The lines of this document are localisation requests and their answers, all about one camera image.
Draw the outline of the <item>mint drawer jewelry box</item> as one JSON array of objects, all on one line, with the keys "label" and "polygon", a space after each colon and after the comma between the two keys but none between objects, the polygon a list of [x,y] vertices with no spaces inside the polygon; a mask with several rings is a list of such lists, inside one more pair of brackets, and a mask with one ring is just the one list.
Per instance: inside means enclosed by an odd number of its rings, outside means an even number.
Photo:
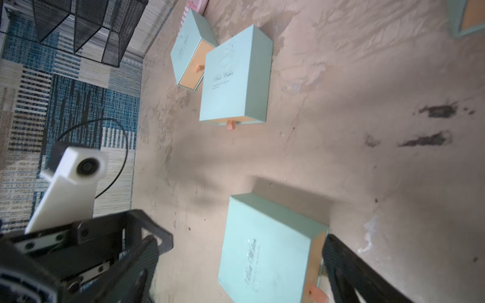
[{"label": "mint drawer jewelry box", "polygon": [[313,302],[328,230],[256,194],[233,195],[218,282],[234,302]]}]

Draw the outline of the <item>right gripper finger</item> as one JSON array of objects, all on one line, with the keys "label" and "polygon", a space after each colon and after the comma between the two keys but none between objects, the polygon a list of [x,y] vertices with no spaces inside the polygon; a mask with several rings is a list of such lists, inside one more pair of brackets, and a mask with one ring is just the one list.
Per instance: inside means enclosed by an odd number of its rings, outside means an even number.
[{"label": "right gripper finger", "polygon": [[322,257],[335,302],[410,302],[337,236],[326,237]]}]

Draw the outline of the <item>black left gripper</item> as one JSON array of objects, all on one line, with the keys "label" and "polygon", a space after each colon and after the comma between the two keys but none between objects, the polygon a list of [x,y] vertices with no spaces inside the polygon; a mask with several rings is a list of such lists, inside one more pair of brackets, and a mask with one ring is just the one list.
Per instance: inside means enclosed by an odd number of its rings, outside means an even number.
[{"label": "black left gripper", "polygon": [[1,235],[2,302],[150,302],[173,235],[144,211]]}]

